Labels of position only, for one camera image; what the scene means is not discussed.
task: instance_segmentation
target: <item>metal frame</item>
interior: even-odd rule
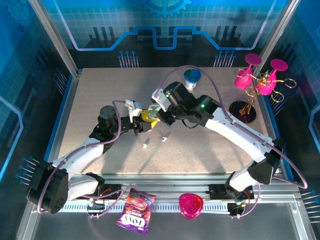
[[[105,210],[109,209],[113,204],[112,201],[103,201],[97,200],[97,204],[104,204],[104,209],[91,209],[87,210],[88,202],[87,201],[68,201],[63,206],[62,209],[59,210],[59,213],[91,213],[98,214],[102,213]],[[125,201],[117,202],[113,208],[109,210],[109,213],[122,213],[125,207]],[[181,213],[180,206],[178,202],[171,203],[162,203],[155,202],[152,206],[153,213]],[[226,202],[205,202],[201,213],[204,214],[224,214],[229,215],[228,204]]]
[[[267,44],[262,49],[260,57],[261,57],[261,64],[259,65],[259,69],[265,65],[268,57],[270,56],[271,52],[275,48],[279,38],[281,37],[282,33],[284,32],[285,28],[287,27],[291,17],[296,11],[297,6],[299,5],[301,0],[288,0],[288,3],[283,10],[281,16],[279,17],[279,22],[277,27],[273,30],[273,33],[270,35]]]
[[[49,35],[52,43],[57,49],[60,57],[65,63],[66,67],[70,71],[70,73],[76,77],[78,75],[78,68],[70,55],[67,46],[65,45],[62,37],[60,36],[56,26],[52,22],[49,13],[47,12],[45,6],[41,2],[41,0],[28,0],[30,5],[32,6],[35,14],[40,20],[42,26],[44,27],[46,33]]]
[[[53,138],[52,145],[50,148],[50,151],[48,153],[47,161],[51,162],[54,159],[58,158],[59,155],[59,149],[62,143],[62,139],[65,134],[65,130],[68,123],[69,114],[72,108],[72,104],[74,102],[74,98],[76,95],[76,90],[79,82],[79,77],[72,77],[70,81],[70,87],[65,92],[65,103],[62,104],[60,107],[59,112],[61,111],[61,118],[57,118],[58,127],[56,132],[52,133],[51,138]],[[19,225],[19,229],[16,235],[16,240],[30,240],[32,238],[32,234],[34,232],[36,222],[38,219],[39,214],[37,212],[37,206],[34,205],[31,202],[28,202],[26,204],[26,207],[24,209],[24,213]]]
[[[283,14],[281,16],[282,18],[279,21],[278,27],[273,32],[272,36],[270,36],[270,40],[267,46],[261,53],[261,67],[266,63],[270,53],[272,52],[283,30],[291,19],[299,2],[300,0],[291,0],[290,3],[287,4],[286,9],[283,11]],[[58,50],[69,71],[72,75],[77,76],[77,67],[61,36],[52,23],[45,7],[38,0],[29,0],[29,3],[36,12],[44,29],[47,31],[49,37],[54,43],[54,46]],[[58,157],[59,144],[61,144],[61,140],[63,137],[62,133],[66,128],[67,119],[70,113],[73,98],[75,96],[76,88],[77,84],[73,84],[73,90],[70,90],[68,92],[69,96],[66,100],[66,106],[63,109],[60,121],[61,126],[59,126],[56,137],[54,137],[51,153],[49,154],[49,161]],[[276,134],[273,129],[270,116],[268,114],[266,102],[262,97],[259,97],[259,104],[261,107],[262,115],[266,122],[268,133],[271,137],[275,137]],[[287,177],[285,168],[283,166],[282,173],[285,177]],[[209,195],[205,193],[205,191],[208,190],[208,184],[224,184],[229,177],[228,174],[103,174],[102,176],[107,180],[109,184],[121,183],[125,189],[125,193],[123,196],[124,198],[127,196],[131,186],[138,186],[140,190],[144,190],[149,193],[156,193],[157,202],[168,204],[177,203],[181,193],[186,192],[194,192],[203,197],[206,203],[212,203],[212,201],[210,201],[209,199]],[[255,186],[253,190],[257,194],[257,186]],[[316,239],[311,223],[308,219],[306,209],[304,208],[299,189],[296,186],[274,180],[270,185],[261,186],[261,198],[258,201],[261,204],[288,203],[290,205],[300,239]],[[25,208],[16,239],[28,240],[32,238],[32,234],[38,220],[38,213],[36,213],[35,210],[36,206],[29,202]]]

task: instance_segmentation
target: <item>glass panel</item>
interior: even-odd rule
[[[22,159],[44,159],[70,73],[28,1],[0,0],[0,29],[0,232],[15,239],[32,175]]]
[[[85,213],[42,214],[38,221],[38,231],[34,231],[32,237],[35,240],[43,240],[48,236],[52,239],[68,237],[77,240],[141,239],[140,234],[115,226],[120,214],[108,213],[104,217],[103,220],[96,220],[90,219]],[[248,233],[252,226],[255,231]],[[180,213],[153,212],[148,228],[148,236],[143,236],[148,240],[270,240],[271,235],[273,240],[300,239],[290,206],[285,203],[258,204],[254,214],[246,216],[246,221],[207,213],[200,214],[194,220],[187,220]]]
[[[43,3],[79,68],[242,67],[248,52],[260,54],[287,0]]]
[[[277,71],[277,78],[291,78],[297,82],[294,89],[277,83],[276,89],[285,99],[282,103],[273,103],[270,99],[270,114],[275,119],[279,136],[286,141],[286,154],[308,181],[306,191],[314,189],[317,195],[320,192],[320,15],[315,10],[318,9],[319,1],[300,2],[267,61],[284,60],[288,70]],[[263,72],[267,69],[272,67],[267,65]],[[316,216],[319,216],[317,212],[309,215]],[[312,226],[319,238],[319,224]]]

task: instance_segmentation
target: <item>purple snack bag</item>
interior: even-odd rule
[[[132,187],[126,198],[121,217],[116,224],[124,229],[148,235],[151,209],[155,200],[155,195],[137,191]]]

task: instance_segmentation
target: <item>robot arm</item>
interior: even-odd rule
[[[188,128],[195,128],[200,125],[213,130],[238,145],[252,157],[250,164],[232,173],[225,183],[225,195],[228,198],[238,199],[244,189],[255,185],[257,182],[262,184],[271,182],[276,169],[279,167],[281,157],[270,147],[267,147],[266,143],[281,150],[283,144],[280,140],[274,141],[270,137],[263,136],[228,113],[233,120],[230,121],[226,118],[217,101],[207,95],[202,95],[196,99],[180,82],[173,82],[165,89],[161,89],[157,97],[155,97],[155,93],[156,91],[152,94],[151,101],[161,106],[156,116],[163,123],[170,126],[176,120],[181,120],[187,126],[185,120],[188,120],[195,124],[192,127],[187,126]],[[143,110],[139,103],[126,100],[125,105],[129,108],[129,116],[121,117],[121,134],[129,130],[133,130],[135,135],[147,132],[157,123],[157,120],[148,117],[148,111]],[[259,136],[262,141],[258,141],[240,131],[234,126],[235,121],[254,135]],[[118,133],[118,127],[119,121],[114,107],[103,107],[98,117],[98,125],[81,146],[112,140]],[[64,168],[59,169],[53,176],[45,192],[42,207],[54,214],[63,207],[67,200],[83,195],[100,196],[105,190],[105,180],[103,178],[93,173],[73,176],[86,164],[108,151],[112,145],[113,142],[104,145],[92,145],[75,153],[65,163]],[[29,201],[38,204],[45,182],[55,166],[59,165],[65,157],[54,160],[52,163],[40,162],[38,164],[29,184],[27,194]]]
[[[152,101],[158,103],[162,108],[157,117],[168,126],[176,120],[181,120],[186,125],[185,120],[188,120],[195,124],[188,128],[200,125],[213,130],[251,156],[252,162],[231,174],[225,183],[226,193],[231,198],[236,199],[245,188],[255,185],[257,182],[262,184],[271,182],[280,165],[281,156],[267,147],[266,143],[282,150],[284,143],[280,139],[273,140],[260,134],[227,112],[233,119],[230,121],[217,101],[207,95],[196,99],[181,82],[173,82],[165,89],[161,89],[157,97],[155,94],[156,91],[152,94]],[[263,141],[256,140],[238,129],[234,125],[235,121],[254,135],[259,136]]]
[[[141,108],[141,104],[134,101],[125,101],[129,108],[129,116],[121,117],[120,134],[133,130],[137,136],[138,133],[147,132],[152,129],[157,120],[148,118],[148,111]],[[94,128],[89,138],[78,146],[88,146],[73,154],[59,169],[50,181],[42,200],[42,208],[54,214],[58,212],[66,201],[81,197],[83,195],[100,196],[105,191],[105,180],[94,174],[74,176],[85,165],[107,152],[114,144],[99,144],[112,140],[118,134],[119,121],[113,106],[104,106],[100,110],[98,125]],[[52,162],[41,161],[35,167],[32,179],[29,184],[27,199],[34,204],[38,204],[40,194],[46,181],[53,170],[69,155],[66,154]]]

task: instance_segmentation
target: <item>purple cable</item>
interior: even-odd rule
[[[180,70],[180,69],[183,69],[183,68],[193,68],[193,69],[197,69],[197,70],[199,70],[200,72],[202,72],[204,75],[206,75],[206,77],[210,80],[210,82],[211,82],[211,83],[213,84],[213,86],[214,86],[214,89],[215,89],[216,94],[217,94],[217,96],[218,96],[218,98],[219,98],[219,101],[220,101],[220,104],[221,104],[221,108],[222,108],[222,111],[223,111],[225,117],[226,117],[230,122],[233,122],[233,119],[232,119],[232,118],[229,116],[229,114],[228,114],[228,111],[227,111],[227,109],[226,109],[226,107],[225,107],[225,104],[224,104],[224,102],[223,102],[223,100],[222,100],[221,94],[220,94],[220,92],[219,92],[218,86],[216,85],[215,81],[212,79],[212,77],[211,77],[206,71],[202,70],[200,67],[197,67],[197,66],[183,65],[183,66],[179,66],[179,67],[173,69],[172,71],[170,71],[170,72],[165,76],[165,78],[162,80],[162,82],[160,83],[160,85],[159,85],[158,89],[156,90],[154,96],[155,96],[155,97],[158,96],[158,93],[159,93],[162,85],[164,84],[164,82],[168,79],[168,77],[169,77],[171,74],[173,74],[174,72],[176,72],[176,71],[178,71],[178,70]],[[245,127],[241,126],[241,125],[238,124],[237,122],[235,122],[234,125],[235,125],[238,129],[240,129],[242,132],[244,132],[245,134],[251,136],[252,138],[256,139],[257,141],[260,141],[260,142],[262,142],[262,143],[265,142],[261,137],[255,135],[253,132],[249,131],[248,129],[246,129]],[[278,176],[274,176],[273,178],[274,178],[274,179],[277,179],[277,180],[284,181],[284,182],[289,183],[289,184],[292,184],[292,185],[295,185],[295,186],[297,186],[297,187],[299,187],[299,188],[302,188],[302,189],[307,189],[307,188],[308,188],[308,183],[307,183],[306,179],[304,178],[303,174],[301,173],[301,171],[297,168],[297,166],[296,166],[286,155],[284,155],[280,150],[278,150],[276,147],[272,146],[272,145],[269,144],[269,143],[266,143],[266,146],[269,147],[269,148],[271,148],[272,150],[274,150],[277,154],[279,154],[283,159],[285,159],[285,160],[290,164],[290,166],[295,170],[295,172],[296,172],[296,173],[298,174],[298,176],[301,178],[301,181],[302,181],[303,184],[299,184],[299,183],[296,183],[296,182],[293,182],[293,181],[290,181],[290,180],[287,180],[287,179],[284,179],[284,178],[278,177]]]
[[[103,215],[107,214],[116,205],[116,203],[120,200],[120,198],[124,194],[124,190],[121,188],[121,189],[118,189],[116,191],[113,191],[113,192],[108,193],[108,194],[103,195],[103,196],[90,197],[88,195],[83,195],[84,198],[88,198],[88,199],[103,199],[103,198],[109,197],[109,196],[111,196],[113,194],[117,194],[119,192],[120,192],[120,195],[118,196],[118,198],[114,201],[114,203],[107,210],[105,210],[103,213],[100,213],[100,214],[97,214],[97,215],[92,215],[91,217],[98,219],[98,218],[102,217]]]
[[[44,186],[43,186],[43,189],[42,189],[42,192],[40,194],[40,197],[39,197],[39,201],[38,201],[38,205],[37,205],[37,212],[39,214],[43,214],[45,213],[46,211],[45,210],[41,210],[41,207],[42,207],[42,201],[44,200],[44,197],[45,197],[45,193],[46,193],[46,190],[51,182],[51,179],[53,178],[53,176],[55,175],[55,173],[73,156],[75,155],[76,153],[78,153],[79,151],[83,150],[83,149],[87,149],[89,147],[93,147],[93,146],[97,146],[97,145],[104,145],[104,144],[110,144],[110,143],[113,143],[114,141],[116,141],[119,136],[120,136],[120,132],[121,132],[121,117],[120,117],[120,114],[119,114],[119,111],[118,111],[118,108],[116,106],[116,103],[125,103],[125,101],[121,101],[121,100],[113,100],[112,101],[112,104],[114,106],[114,109],[115,109],[115,113],[116,113],[116,116],[118,118],[118,133],[117,135],[115,136],[115,138],[109,140],[109,141],[102,141],[102,142],[98,142],[98,143],[90,143],[88,145],[84,145],[84,146],[81,146],[77,149],[75,149],[74,151],[70,152],[64,160],[62,160],[58,166],[56,166],[56,168],[52,171],[52,173],[50,174],[50,176],[48,177],[48,179],[46,180]]]
[[[257,206],[257,204],[258,204],[258,200],[260,199],[260,195],[261,195],[261,186],[260,186],[260,183],[259,183],[259,182],[258,182],[258,188],[259,188],[258,197],[257,197],[257,199],[256,199],[253,207],[252,207],[248,212],[246,212],[245,214],[240,215],[239,218],[242,218],[242,217],[244,217],[244,216],[247,216],[249,213],[251,213],[251,212],[256,208],[256,206]]]

